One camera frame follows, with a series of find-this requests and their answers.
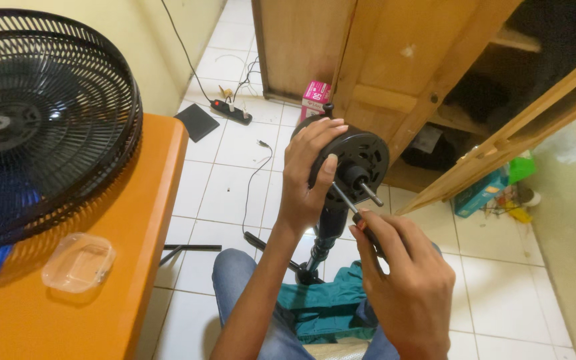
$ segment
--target hand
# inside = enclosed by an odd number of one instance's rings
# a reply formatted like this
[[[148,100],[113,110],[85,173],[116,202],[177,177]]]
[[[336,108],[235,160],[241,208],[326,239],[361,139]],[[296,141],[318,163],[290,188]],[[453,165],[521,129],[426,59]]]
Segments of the hand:
[[[347,130],[344,119],[324,118],[301,129],[286,147],[284,188],[276,224],[285,225],[299,238],[319,219],[326,193],[335,179],[337,155],[328,156],[319,169],[315,186],[309,189],[312,164],[324,146]]]
[[[372,243],[351,226],[362,258],[364,290],[386,338],[402,359],[445,360],[454,271],[412,220],[361,214],[390,265],[385,275]]]

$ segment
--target black fan grille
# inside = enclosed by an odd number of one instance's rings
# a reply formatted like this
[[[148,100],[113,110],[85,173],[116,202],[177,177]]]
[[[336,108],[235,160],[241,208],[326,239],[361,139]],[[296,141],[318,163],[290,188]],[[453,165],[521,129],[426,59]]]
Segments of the black fan grille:
[[[0,9],[0,245],[56,225],[103,190],[141,133],[130,69],[76,21]]]

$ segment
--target screwdriver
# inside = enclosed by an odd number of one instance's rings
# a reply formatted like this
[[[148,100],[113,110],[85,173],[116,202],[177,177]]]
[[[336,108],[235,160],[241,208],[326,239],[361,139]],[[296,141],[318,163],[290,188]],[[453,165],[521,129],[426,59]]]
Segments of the screwdriver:
[[[362,215],[359,214],[359,211],[357,210],[355,205],[352,203],[352,201],[350,201],[350,199],[348,199],[346,194],[341,191],[339,186],[337,184],[335,184],[334,181],[332,182],[332,187],[339,194],[341,199],[346,203],[348,208],[350,208],[350,210],[352,210],[352,212],[354,213],[353,222],[355,223],[355,225],[357,225],[359,230],[364,232],[364,235],[366,235],[368,240],[370,240],[370,242],[372,242],[372,244],[374,245],[374,248],[377,250],[377,256],[379,256],[380,258],[383,258],[384,260],[386,260],[386,262],[388,262],[388,259],[386,259],[386,255],[383,253],[383,250],[381,249],[381,245],[379,244],[379,239],[377,239],[377,235],[375,235],[372,232],[372,230],[370,230],[370,228],[368,228],[368,225],[366,225],[366,221],[364,221],[364,218],[362,217]]]

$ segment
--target blue jeans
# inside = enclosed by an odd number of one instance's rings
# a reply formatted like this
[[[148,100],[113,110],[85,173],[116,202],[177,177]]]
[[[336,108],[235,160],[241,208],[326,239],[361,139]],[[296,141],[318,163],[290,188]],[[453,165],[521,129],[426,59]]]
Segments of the blue jeans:
[[[212,270],[212,285],[217,296],[222,327],[255,267],[257,267],[255,260],[237,249],[226,249],[217,256]],[[368,302],[361,303],[357,312],[364,321],[377,323],[377,318]],[[293,323],[292,313],[276,304],[258,359],[314,359],[297,340]],[[381,326],[377,327],[377,332],[364,354],[364,360],[378,359],[399,360],[399,354],[386,339]]]

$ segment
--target orange table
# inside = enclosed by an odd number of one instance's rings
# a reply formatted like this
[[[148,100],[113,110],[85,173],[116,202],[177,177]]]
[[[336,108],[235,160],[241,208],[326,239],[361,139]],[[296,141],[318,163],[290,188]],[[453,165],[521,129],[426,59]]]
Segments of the orange table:
[[[0,271],[0,359],[132,359],[170,223],[188,144],[181,121],[144,115],[135,157],[68,222],[16,244]],[[61,237],[112,242],[105,282],[82,294],[48,288],[42,267]]]

